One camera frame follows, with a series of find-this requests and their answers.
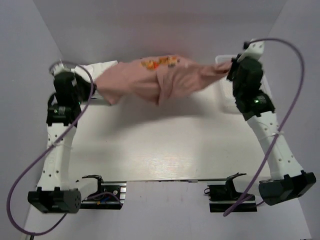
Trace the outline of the white t-shirt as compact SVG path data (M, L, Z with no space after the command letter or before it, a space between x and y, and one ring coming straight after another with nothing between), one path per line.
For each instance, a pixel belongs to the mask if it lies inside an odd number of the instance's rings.
M82 65L84 69L91 75L92 80L95 82L96 78L98 78L105 70L109 69L118 64L117 60L107 61L107 62L98 62L89 65ZM71 69L72 72L81 76L86 82L90 83L90 77L81 67L78 65L75 68Z

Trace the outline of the pink printed t-shirt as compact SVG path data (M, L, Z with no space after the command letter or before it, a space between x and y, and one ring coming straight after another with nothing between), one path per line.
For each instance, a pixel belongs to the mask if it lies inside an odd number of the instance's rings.
M159 105L202 91L226 77L231 65L231 61L199 64L179 55L146 57L109 67L95 85L111 105L130 95Z

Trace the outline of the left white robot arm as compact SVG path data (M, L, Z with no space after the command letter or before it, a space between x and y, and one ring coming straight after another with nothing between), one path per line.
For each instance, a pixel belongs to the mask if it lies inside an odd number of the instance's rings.
M44 214L75 214L86 197L99 200L106 193L106 187L95 178L69 179L72 143L84 113L81 103L89 100L91 89L70 70L53 76L55 93L48 100L46 117L48 152L36 190L28 192L27 200Z

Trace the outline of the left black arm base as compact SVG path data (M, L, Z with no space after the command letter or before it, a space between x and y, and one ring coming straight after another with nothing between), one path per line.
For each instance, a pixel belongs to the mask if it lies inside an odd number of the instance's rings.
M81 194L80 209L120 210L125 202L127 183L104 181L100 175L85 175L75 181Z

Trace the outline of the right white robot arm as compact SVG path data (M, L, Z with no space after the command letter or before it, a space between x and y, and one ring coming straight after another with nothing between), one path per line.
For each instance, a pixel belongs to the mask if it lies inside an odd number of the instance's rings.
M258 191L264 202L273 206L304 195L316 176L305 172L281 134L271 98L261 90L262 64L252 58L231 60L227 80L232 82L235 104L253 130L270 170L270 179L261 180Z

